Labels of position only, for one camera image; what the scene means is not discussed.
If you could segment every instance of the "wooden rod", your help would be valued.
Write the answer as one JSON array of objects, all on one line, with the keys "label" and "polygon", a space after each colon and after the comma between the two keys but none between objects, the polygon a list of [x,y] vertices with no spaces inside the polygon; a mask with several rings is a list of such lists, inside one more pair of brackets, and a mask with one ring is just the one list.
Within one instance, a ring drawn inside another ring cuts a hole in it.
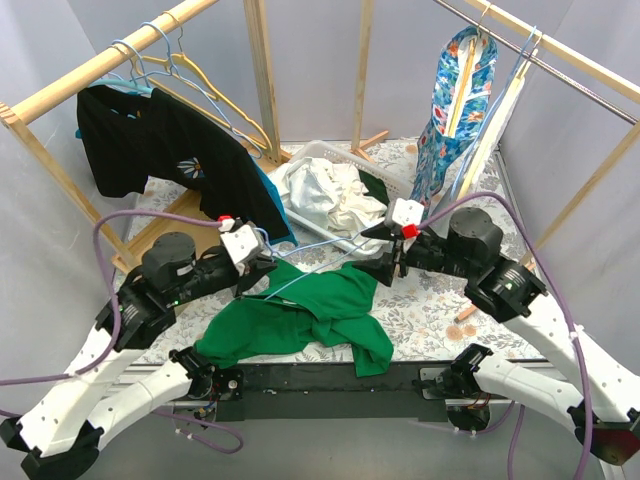
[{"label": "wooden rod", "polygon": [[387,137],[389,136],[389,130],[383,130],[380,133],[375,134],[373,137],[371,138],[367,138],[366,140],[362,140],[360,142],[360,149],[362,150],[366,150],[369,147],[373,147],[374,145],[377,145],[378,143],[382,143],[384,142]]},{"label": "wooden rod", "polygon": [[359,156],[360,158],[366,160],[369,163],[376,163],[373,158],[371,158],[369,156],[369,154],[367,152],[365,152],[364,150],[362,150],[361,148],[356,148],[355,151],[353,152],[355,155]]},{"label": "wooden rod", "polygon": [[[71,180],[60,164],[56,162],[55,158],[49,153],[49,150],[36,138],[31,129],[4,103],[0,103],[0,121],[14,134],[24,148],[38,159],[40,164],[53,177],[53,180],[60,185],[74,205],[91,220],[92,224],[100,220],[102,215],[100,215],[100,212],[91,204],[85,194],[82,193],[82,190],[73,183],[73,180]],[[129,252],[129,249],[109,225],[103,225],[100,231],[129,268],[133,268],[138,264],[133,255],[131,255],[131,252]]]},{"label": "wooden rod", "polygon": [[353,134],[351,150],[360,148],[362,112],[364,109],[364,90],[367,85],[367,64],[369,62],[369,44],[373,25],[373,0],[362,0],[360,8],[360,42],[358,48],[358,74],[356,77],[355,107],[353,110]]},{"label": "wooden rod", "polygon": [[[486,0],[465,0],[469,5],[477,8],[480,11],[486,11],[486,15],[495,18],[503,25],[509,27],[514,32],[528,37],[533,30],[533,27],[526,22],[523,22],[518,17],[511,15],[504,11],[500,7],[492,5],[491,2]],[[572,48],[569,48],[565,44],[550,37],[549,35],[542,35],[542,39],[538,44],[539,47],[546,49],[553,53],[557,57],[570,63],[576,68],[579,68],[586,74],[599,80],[605,85],[613,88],[618,93],[621,93],[627,98],[630,98],[636,103],[640,103],[640,87],[633,82],[630,82],[624,77],[612,72],[611,70],[603,67],[597,62],[594,62],[588,57],[585,57],[579,52],[576,52]]]},{"label": "wooden rod", "polygon": [[[171,32],[179,26],[176,20],[182,24],[217,1],[185,0],[169,10],[168,13],[161,14],[153,20],[153,24],[165,33]],[[160,38],[162,38],[160,33],[145,25],[128,35],[124,41],[136,50],[141,51]],[[133,55],[135,55],[134,52],[130,52],[128,48],[120,44],[116,45],[115,48],[107,48],[39,92],[18,103],[12,110],[25,125],[28,125],[87,87],[91,82],[99,79],[118,65],[123,64]]]},{"label": "wooden rod", "polygon": [[[589,177],[589,180],[578,190],[573,198],[565,205],[558,216],[551,222],[551,225],[544,231],[542,236],[536,242],[536,249],[542,248],[554,233],[562,226],[562,224],[569,218],[569,216],[575,211],[576,208],[582,203],[591,191],[596,188],[596,185],[602,181],[602,179],[615,167],[618,162],[624,157],[624,154],[638,141],[640,138],[640,122],[636,123],[634,127],[620,140],[620,143],[611,151],[609,156],[600,164],[598,169],[593,172],[593,175]],[[531,252],[522,257],[520,263],[527,263],[531,260],[533,255]]]},{"label": "wooden rod", "polygon": [[282,163],[280,159],[280,128],[264,0],[244,0],[244,13],[247,19],[253,71],[260,102],[262,128],[271,142],[271,149],[267,151],[267,157],[271,162],[279,165]]}]

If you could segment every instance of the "floral table surface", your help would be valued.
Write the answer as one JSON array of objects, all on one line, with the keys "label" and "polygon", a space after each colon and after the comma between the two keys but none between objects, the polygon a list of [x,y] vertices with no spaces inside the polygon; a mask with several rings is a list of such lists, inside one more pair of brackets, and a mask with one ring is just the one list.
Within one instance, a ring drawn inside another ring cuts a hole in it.
[{"label": "floral table surface", "polygon": [[[302,145],[285,145],[283,148],[295,153]],[[413,181],[417,153],[415,140],[389,141],[376,145],[367,153],[384,168]],[[453,181],[458,170],[455,163],[447,174],[445,189]],[[147,183],[148,194],[141,195],[138,208],[163,210],[184,189],[173,182],[152,178]],[[492,158],[481,176],[480,189],[504,195],[495,158]],[[475,205],[487,211],[493,221],[503,229],[503,253],[520,257],[524,253],[522,238],[510,221],[508,214],[493,200],[480,199]],[[135,219],[129,232],[130,238],[137,234],[149,219]],[[293,225],[300,245],[309,245],[320,239],[314,234]],[[290,250],[290,244],[278,246]],[[309,271],[340,257],[343,252],[330,245],[311,248],[287,257],[303,271]],[[339,268],[339,264],[328,267]],[[465,322],[457,325],[454,319],[470,303],[463,295],[465,281],[440,274],[412,270],[402,279],[394,280],[391,288],[380,285],[374,297],[374,316],[385,329],[394,345],[394,361],[451,360],[472,342],[499,350],[510,358],[540,358],[535,348],[519,336],[481,312],[473,313]],[[255,288],[265,288],[266,280]],[[142,363],[164,363],[172,349],[187,347],[201,335],[211,319],[232,300],[226,290],[207,299],[193,302],[178,317],[176,325],[165,331],[155,344],[141,357]],[[292,355],[260,355],[246,362],[349,362],[351,347],[338,345],[326,348],[318,343],[309,344],[303,351]]]}]

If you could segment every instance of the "gold hanger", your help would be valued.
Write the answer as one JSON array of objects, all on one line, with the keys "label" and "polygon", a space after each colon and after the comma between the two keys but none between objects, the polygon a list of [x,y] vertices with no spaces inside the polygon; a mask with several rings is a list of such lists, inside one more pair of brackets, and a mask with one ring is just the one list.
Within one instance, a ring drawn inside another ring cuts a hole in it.
[{"label": "gold hanger", "polygon": [[[180,24],[180,22],[178,22],[176,20],[176,18],[173,17],[173,15],[171,15],[171,17],[178,24]],[[254,139],[253,135],[251,137],[252,137],[252,141],[255,142],[255,144],[258,147],[260,147],[260,149],[262,150],[262,153],[266,153],[266,152],[270,151],[271,147],[272,147],[271,141],[269,140],[269,137],[267,136],[265,131],[262,129],[262,127],[255,120],[250,118],[240,107],[238,107],[235,103],[233,103],[231,100],[229,100],[227,97],[225,97],[224,94],[222,92],[220,92],[220,90],[218,90],[215,87],[215,85],[213,85],[211,83],[211,81],[207,78],[207,76],[204,74],[202,69],[193,60],[191,60],[189,57],[187,57],[187,55],[184,53],[184,51],[182,50],[182,44],[180,43],[180,39],[182,38],[182,35],[184,33],[184,31],[182,30],[182,25],[180,25],[180,30],[181,30],[181,33],[180,33],[180,37],[178,38],[178,46],[180,47],[180,53],[172,53],[171,54],[171,61],[173,61],[173,63],[175,65],[184,67],[184,68],[188,69],[191,73],[193,73],[202,82],[202,86],[204,86],[207,90],[209,90],[209,91],[205,91],[204,92],[205,95],[207,95],[207,97],[209,97],[214,102],[222,101],[222,103],[227,104],[231,108],[231,110],[233,110],[238,115],[240,115],[240,117],[242,117],[249,125],[251,125],[256,130],[256,132],[258,132],[259,139]],[[171,74],[172,77],[176,78],[177,80],[182,81],[182,79],[172,70],[171,61],[169,61],[168,58],[156,58],[156,57],[150,57],[150,56],[147,56],[147,55],[143,55],[141,57],[141,59],[144,62],[154,63],[156,65],[162,66],[167,73]],[[143,72],[142,72],[142,70],[140,68],[140,64],[138,63],[138,58],[137,57],[132,57],[131,61],[133,63],[133,67],[134,67],[136,73],[138,75],[143,75]],[[209,112],[208,110],[200,107],[199,105],[196,105],[195,103],[190,101],[188,98],[186,98],[183,95],[180,95],[178,92],[176,92],[176,91],[172,90],[171,88],[167,87],[166,85],[162,84],[157,79],[155,79],[153,77],[147,77],[147,78],[148,78],[149,82],[153,86],[159,88],[160,90],[162,90],[163,92],[171,95],[172,97],[176,98],[177,100],[180,100],[181,102],[189,105],[191,108],[193,108],[194,110],[198,111],[199,113],[201,113],[205,117],[213,120],[218,125],[221,125],[222,127],[226,128],[227,130],[235,130],[236,132],[244,135],[245,137],[248,137],[248,135],[242,133],[240,130],[238,130],[237,128],[235,128],[232,125],[230,125],[226,120],[223,120],[222,118],[217,117],[216,115],[214,115],[213,113]],[[188,82],[184,82],[183,81],[183,83],[185,85],[189,86],[190,88],[194,89],[194,90],[198,90],[197,87],[189,84]]]}]

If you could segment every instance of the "clothing rack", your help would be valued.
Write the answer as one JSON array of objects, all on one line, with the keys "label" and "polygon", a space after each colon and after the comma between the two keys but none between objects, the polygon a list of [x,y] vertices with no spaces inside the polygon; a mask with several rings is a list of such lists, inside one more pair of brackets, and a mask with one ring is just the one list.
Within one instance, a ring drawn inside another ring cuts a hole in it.
[{"label": "clothing rack", "polygon": [[[181,26],[184,22],[199,15],[208,7],[217,3],[217,1],[218,0],[185,0],[168,12],[163,12],[153,20],[153,23],[164,32],[171,32]],[[504,39],[500,35],[488,29],[486,26],[480,25],[479,22],[474,21],[468,15],[449,5],[444,0],[434,1],[469,24],[475,25],[476,28],[484,33],[491,35],[511,50],[520,52],[519,46]],[[486,0],[465,1],[474,8],[482,11],[483,17],[486,15],[494,18],[509,29],[525,37],[531,34],[532,27],[530,25],[505,12],[499,7],[492,5]],[[271,66],[271,51],[268,38],[265,2],[264,0],[244,0],[244,8],[260,103],[261,122],[272,145],[271,150],[266,154],[266,161],[260,162],[260,165],[268,170],[273,168],[274,165],[288,160],[290,156],[284,154],[279,147],[280,135],[278,130],[278,115],[273,71]],[[356,77],[356,98],[354,107],[353,135],[351,139],[352,151],[367,159],[368,156],[364,153],[364,149],[376,142],[382,141],[386,138],[386,135],[388,135],[388,131],[384,131],[368,140],[360,139],[373,12],[374,0],[362,0],[359,60]],[[640,103],[640,87],[634,83],[622,78],[566,45],[563,45],[543,32],[537,32],[536,37],[539,39],[539,48],[548,50],[550,53],[557,55],[627,98],[630,98],[636,103]],[[143,26],[127,36],[124,40],[132,45],[136,50],[141,51],[161,38],[160,33],[154,28]],[[83,88],[90,85],[93,81],[128,61],[133,55],[135,55],[135,53],[129,51],[126,47],[122,45],[114,45],[13,107],[0,103],[0,121],[2,124],[7,127],[15,135],[18,141],[33,154],[45,169],[47,169],[49,174],[67,193],[71,201],[94,224],[101,217],[100,213],[91,204],[82,191],[73,183],[71,178],[56,161],[51,152],[49,152],[49,150],[36,138],[28,125],[55,108],[60,103],[78,93]],[[607,159],[602,163],[602,165],[600,165],[600,167],[598,167],[596,172],[594,172],[593,176],[578,191],[576,196],[567,204],[565,209],[547,229],[545,234],[542,236],[543,241],[539,242],[542,244],[546,239],[553,235],[573,210],[582,202],[586,195],[593,190],[595,185],[597,185],[597,183],[606,176],[606,174],[619,162],[624,153],[626,153],[626,151],[638,140],[640,137],[640,125],[637,123],[636,118],[629,113],[615,106],[600,95],[592,92],[554,67],[551,67],[539,58],[528,53],[525,53],[524,56],[547,73],[560,79],[562,82],[576,89],[587,98],[602,105],[608,111],[634,125],[629,133],[613,149]],[[196,192],[187,192],[186,195],[183,195],[180,199],[174,202],[167,211],[186,214],[192,217],[202,217],[201,212],[199,212],[199,209],[197,208],[198,201],[199,195]],[[126,245],[108,225],[104,225],[101,231],[116,251],[117,255],[114,263],[124,271],[128,271],[139,263],[139,257],[142,252],[144,252],[153,243],[158,235],[166,231],[175,230],[185,231],[185,227],[182,224],[176,224],[172,221],[155,219],[147,228],[145,228]],[[216,241],[215,236],[212,237],[210,230],[205,230],[203,233],[203,229],[200,229],[197,234],[193,232],[189,233],[194,236],[196,245],[200,248],[206,248]]]}]

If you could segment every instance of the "metal rod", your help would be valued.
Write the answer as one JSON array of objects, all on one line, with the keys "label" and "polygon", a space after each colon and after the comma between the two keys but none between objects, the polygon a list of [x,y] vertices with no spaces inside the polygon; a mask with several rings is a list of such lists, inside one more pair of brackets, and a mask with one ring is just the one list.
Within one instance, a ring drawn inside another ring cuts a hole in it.
[{"label": "metal rod", "polygon": [[[521,48],[518,45],[516,45],[515,43],[511,43],[506,38],[503,38],[500,35],[498,35],[497,33],[492,32],[488,28],[483,27],[478,22],[476,22],[474,19],[472,19],[471,17],[469,17],[465,13],[461,12],[456,7],[454,7],[453,5],[449,5],[444,0],[433,0],[433,1],[436,2],[438,5],[440,5],[441,7],[449,10],[451,13],[453,13],[457,17],[461,18],[465,22],[473,25],[477,29],[479,29],[482,32],[486,33],[487,35],[492,36],[497,41],[502,43],[504,46],[510,48],[514,52],[520,53]],[[540,68],[542,68],[545,72],[547,72],[547,73],[551,74],[552,76],[556,77],[557,79],[559,79],[560,81],[562,81],[566,85],[569,85],[574,90],[577,90],[578,92],[580,92],[581,94],[583,94],[587,98],[593,100],[594,102],[596,102],[599,105],[602,105],[604,108],[609,110],[611,113],[617,115],[622,120],[630,123],[631,125],[635,125],[636,122],[638,121],[638,119],[635,118],[633,115],[625,112],[624,110],[622,110],[621,108],[617,107],[616,105],[614,105],[613,103],[611,103],[607,99],[601,97],[600,95],[598,95],[594,91],[589,90],[587,87],[585,87],[581,83],[576,82],[574,79],[572,79],[571,77],[565,75],[560,70],[557,70],[556,68],[553,68],[548,63],[543,62],[539,58],[531,55],[531,53],[525,51],[525,52],[522,53],[522,56],[527,58],[531,63],[537,65]]]}]

